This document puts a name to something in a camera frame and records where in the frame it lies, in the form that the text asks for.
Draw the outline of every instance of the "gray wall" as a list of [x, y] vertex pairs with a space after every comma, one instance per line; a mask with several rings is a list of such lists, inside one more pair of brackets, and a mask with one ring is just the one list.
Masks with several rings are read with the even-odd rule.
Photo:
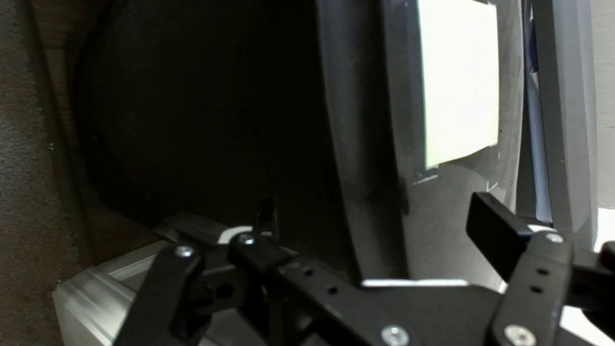
[[50, 293], [79, 271], [54, 171], [42, 56], [27, 0], [0, 0], [0, 344], [60, 346]]
[[598, 114], [598, 206], [615, 208], [615, 0], [592, 0]]

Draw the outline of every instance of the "black metal bracket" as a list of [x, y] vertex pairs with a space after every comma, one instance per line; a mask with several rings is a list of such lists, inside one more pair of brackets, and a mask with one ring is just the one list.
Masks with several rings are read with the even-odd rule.
[[273, 346], [582, 346], [559, 329], [565, 304], [613, 335], [615, 244], [600, 256], [575, 256], [557, 233], [534, 235], [488, 194], [473, 196], [467, 233], [507, 281], [505, 294], [480, 287], [354, 287], [263, 233], [242, 233], [215, 250], [173, 246], [156, 258], [115, 346], [196, 344], [223, 310], [236, 310]]

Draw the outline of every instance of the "screw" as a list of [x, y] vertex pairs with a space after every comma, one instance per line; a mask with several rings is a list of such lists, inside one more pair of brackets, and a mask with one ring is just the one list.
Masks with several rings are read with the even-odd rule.
[[380, 337], [386, 346], [407, 346], [407, 342], [409, 342], [405, 329], [402, 329], [398, 325], [384, 327]]
[[513, 344], [513, 346], [536, 346], [536, 337], [534, 333], [530, 333], [527, 327], [523, 325], [507, 325], [503, 329], [505, 339]]
[[194, 248], [192, 246], [177, 246], [175, 248], [175, 256], [177, 258], [190, 258], [194, 254]]
[[252, 246], [252, 244], [256, 244], [256, 239], [250, 233], [240, 233], [240, 235], [236, 235], [236, 243], [244, 244], [244, 246]]
[[563, 243], [561, 235], [555, 235], [555, 233], [548, 233], [546, 239], [548, 239], [550, 243], [555, 243], [555, 244], [561, 244], [561, 243]]

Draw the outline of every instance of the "bolt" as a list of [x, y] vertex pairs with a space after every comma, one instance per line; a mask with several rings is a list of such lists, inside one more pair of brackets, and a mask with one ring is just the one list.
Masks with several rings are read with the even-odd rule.
[[194, 248], [192, 246], [177, 246], [175, 248], [175, 256], [177, 258], [190, 258], [194, 254]]
[[546, 239], [548, 239], [550, 243], [555, 243], [555, 244], [561, 244], [561, 243], [563, 243], [561, 235], [555, 235], [555, 233], [548, 233]]
[[409, 342], [405, 329], [402, 329], [398, 325], [384, 327], [380, 337], [386, 346], [407, 346], [407, 342]]
[[527, 327], [523, 325], [507, 325], [503, 329], [505, 339], [513, 344], [513, 346], [536, 346], [536, 337], [534, 333], [530, 333]]

